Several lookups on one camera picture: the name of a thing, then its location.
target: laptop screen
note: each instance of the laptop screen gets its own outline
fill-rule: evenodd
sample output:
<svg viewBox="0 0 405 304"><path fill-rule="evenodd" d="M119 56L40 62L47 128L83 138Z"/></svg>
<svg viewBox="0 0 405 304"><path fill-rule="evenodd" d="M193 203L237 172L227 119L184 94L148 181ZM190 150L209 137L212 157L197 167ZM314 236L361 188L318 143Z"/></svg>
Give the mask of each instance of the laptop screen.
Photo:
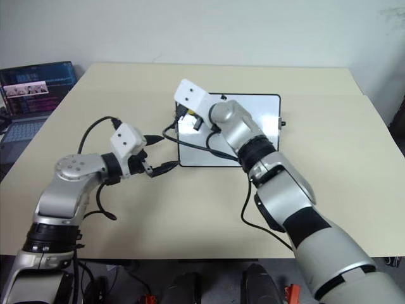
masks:
<svg viewBox="0 0 405 304"><path fill-rule="evenodd" d="M13 117L52 112L76 81L70 61L0 70L0 91Z"/></svg>

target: table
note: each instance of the table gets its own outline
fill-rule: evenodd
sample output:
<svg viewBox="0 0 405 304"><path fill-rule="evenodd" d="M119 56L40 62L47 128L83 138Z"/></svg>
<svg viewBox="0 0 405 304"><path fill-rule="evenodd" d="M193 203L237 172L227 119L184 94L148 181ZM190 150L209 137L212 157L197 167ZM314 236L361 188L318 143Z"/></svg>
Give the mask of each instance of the table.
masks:
<svg viewBox="0 0 405 304"><path fill-rule="evenodd" d="M207 91L281 95L287 126L280 150L312 185L319 211L369 255L405 255L405 159L347 69L129 63L92 65L3 180L1 254L22 247L54 164L76 152L93 121L113 115L144 134L160 134L173 120L173 94L185 77ZM110 151L110 125L92 131L84 153ZM169 141L146 151L152 165L177 159ZM155 179L137 175L106 187L102 203L118 220L85 219L79 257L292 257L271 236L240 221L246 191L239 168L178 167ZM88 211L95 208L93 193ZM246 217L265 225L252 201Z"/></svg>

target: whiteboard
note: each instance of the whiteboard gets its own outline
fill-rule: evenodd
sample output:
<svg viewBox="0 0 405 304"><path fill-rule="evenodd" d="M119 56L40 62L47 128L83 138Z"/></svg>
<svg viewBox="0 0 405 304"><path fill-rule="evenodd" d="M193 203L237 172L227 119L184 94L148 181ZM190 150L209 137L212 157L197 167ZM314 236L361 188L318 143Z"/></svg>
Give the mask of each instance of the whiteboard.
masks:
<svg viewBox="0 0 405 304"><path fill-rule="evenodd" d="M225 95L227 100L236 100L240 103L253 117L253 120L263 130L267 138L273 143L278 150L280 137L280 103L281 98L276 94L213 94L218 96ZM194 130L194 124L197 118L193 115L186 114L178 121L177 136L181 141L196 144L205 147L205 141L211 130L205 123L197 131ZM230 155L235 155L228 146L221 134L215 134L211 137L209 145L212 149L220 150ZM232 160L226 160L212 155L210 152L190 148L182 144L178 145L178 159L183 167L240 167L239 163Z"/></svg>

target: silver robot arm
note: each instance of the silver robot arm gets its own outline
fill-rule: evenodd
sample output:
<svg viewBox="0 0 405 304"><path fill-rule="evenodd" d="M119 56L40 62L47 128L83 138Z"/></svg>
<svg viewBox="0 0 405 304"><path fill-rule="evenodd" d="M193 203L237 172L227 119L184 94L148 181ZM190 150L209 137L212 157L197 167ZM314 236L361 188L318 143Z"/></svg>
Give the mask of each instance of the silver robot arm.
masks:
<svg viewBox="0 0 405 304"><path fill-rule="evenodd" d="M254 201L271 229L286 232L313 296L325 304L405 303L392 279L339 226L315 209L311 186L275 150L238 102L218 102L188 80L175 101L218 127L257 188Z"/></svg>
<svg viewBox="0 0 405 304"><path fill-rule="evenodd" d="M76 242L82 235L78 228L91 191L101 183L116 184L136 173L154 177L176 167L177 161L158 168L147 164L143 148L162 139L143 136L135 127L121 123L111 137L112 153L69 155L57 162L8 276L2 304L68 302L73 276L65 269L79 248Z"/></svg>

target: black cable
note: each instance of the black cable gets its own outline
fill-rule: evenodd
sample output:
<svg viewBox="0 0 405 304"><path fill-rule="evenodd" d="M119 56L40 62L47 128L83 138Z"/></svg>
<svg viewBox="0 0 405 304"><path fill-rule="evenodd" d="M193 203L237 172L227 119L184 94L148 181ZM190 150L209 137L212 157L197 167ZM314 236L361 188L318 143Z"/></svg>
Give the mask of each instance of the black cable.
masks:
<svg viewBox="0 0 405 304"><path fill-rule="evenodd" d="M211 147L209 146L209 140L211 139L211 137L213 137L217 133L219 133L219 131L215 130L215 131L212 131L211 133L208 134L208 136L207 136L207 138L205 140L205 147L207 147L208 149L211 150ZM214 151L210 151L210 152L211 152L212 155L215 155L215 156L220 157L220 158L224 158L226 160L234 160L235 162L238 161L238 159L236 157L234 157L234 156L232 156L230 154L224 153L224 152L222 152L222 154L218 154L218 153L216 153Z"/></svg>
<svg viewBox="0 0 405 304"><path fill-rule="evenodd" d="M77 260L77 250L73 251L73 297L72 304L77 304L78 300L78 260Z"/></svg>
<svg viewBox="0 0 405 304"><path fill-rule="evenodd" d="M215 153L216 156L221 155L221 156L223 156L223 158L229 159L228 157L231 156L231 157L234 158L232 160L237 161L236 157L234 157L232 155L229 155L229 154L226 154L226 153L224 153L222 151L218 151L218 150L215 150L215 149L209 149L209 148L198 146L196 144L191 144L191 143L185 142L185 141L180 141L180 140L178 140L178 139L176 139L176 138L174 138L172 136L169 136L167 134L167 131L169 131L170 129L174 129L176 123L177 123L177 121L174 121L171 125L169 125L168 127L166 127L163 130L162 135L163 135L164 138L168 139L169 141L173 141L174 143L182 144L183 146L186 146L186 147L190 147L190 148L194 148L194 149L198 149L198 150L203 150L203 151L207 151L207 152L210 152L210 153Z"/></svg>
<svg viewBox="0 0 405 304"><path fill-rule="evenodd" d="M114 280L113 280L113 283L112 283L111 287L109 288L109 291L107 291L106 296L108 296L111 293L111 291L113 290L113 288L115 286L116 280L118 279L118 271L119 271L119 269L120 268L118 266L116 266Z"/></svg>
<svg viewBox="0 0 405 304"><path fill-rule="evenodd" d="M116 220L116 219L117 219L117 217L116 217L114 214L112 214L111 212L106 211L106 210L104 209L104 207L101 205L100 194L101 194L101 190L103 190L103 187L106 186L106 185L107 185L107 183L102 182L102 183L100 184L100 186L98 187L98 189L97 189L96 202L97 202L97 206L99 207L99 209L98 209L98 210L95 210L95 211L91 211L91 212L89 212L89 213L86 213L86 214L83 216L83 219L85 219L86 217L88 217L88 216L90 216L90 215L92 215L92 214L96 214L96 213L102 213L104 216L106 216L106 217L109 218L110 220Z"/></svg>
<svg viewBox="0 0 405 304"><path fill-rule="evenodd" d="M131 272L127 272L127 274L128 274L130 277L132 277L132 278L134 278L135 280L137 280L138 282L140 282L140 283L145 287L145 289L147 290L147 293L148 293L149 295L152 294L151 288L150 288L149 285L146 284L142 279L140 279L139 277L137 277L135 274L132 274Z"/></svg>
<svg viewBox="0 0 405 304"><path fill-rule="evenodd" d="M100 119L97 119L95 122L93 122L93 123L90 125L89 128L87 128L87 130L86 130L86 132L84 132L83 137L82 137L82 140L80 141L80 144L79 144L79 146L78 146L77 154L81 154L81 153L82 153L84 142L85 142L87 136L89 135L90 131L91 131L96 125L98 125L99 123L101 123L101 122L103 122L103 121L105 121L105 120L107 120L107 119L113 120L113 119L116 119L116 118L115 118L115 117L112 117L112 116L105 116L105 117L102 117L102 118L100 118Z"/></svg>
<svg viewBox="0 0 405 304"><path fill-rule="evenodd" d="M268 234L270 234L271 236L273 236L274 238L276 238L278 241L280 241L285 247L287 247L289 250L292 251L291 246L288 245L288 244L287 244L282 238L280 238L278 235L276 235L275 233L273 233L272 231L270 231L270 230L268 230L268 229L266 229L266 228L264 228L264 227L261 227L261 226L252 224L252 223L248 222L248 221L245 219L246 206L247 206L247 203L249 202L249 200L250 200L250 198L251 198L251 193L252 193L252 182L249 180L249 177L247 177L247 183L248 183L248 187L247 187L246 200L245 200L245 203L244 203L244 205L243 205L243 207L242 207L242 211L241 211L241 213L240 213L240 218L242 219L243 223L245 223L246 225L249 225L249 226L251 226L251 227L254 227L254 228L257 228L257 229L259 229L259 230L262 230L262 231L267 232Z"/></svg>
<svg viewBox="0 0 405 304"><path fill-rule="evenodd" d="M84 268L82 268L82 277L80 278L80 290L82 291L82 296L84 295L83 277L84 277Z"/></svg>
<svg viewBox="0 0 405 304"><path fill-rule="evenodd" d="M94 279L93 273L91 272L90 268L83 264L81 261L78 261L78 265L83 268L84 271L86 271L87 275L90 278L90 284L91 288L93 289L94 297L93 299L97 301L98 297L98 291L97 291L97 286L96 286L96 280Z"/></svg>

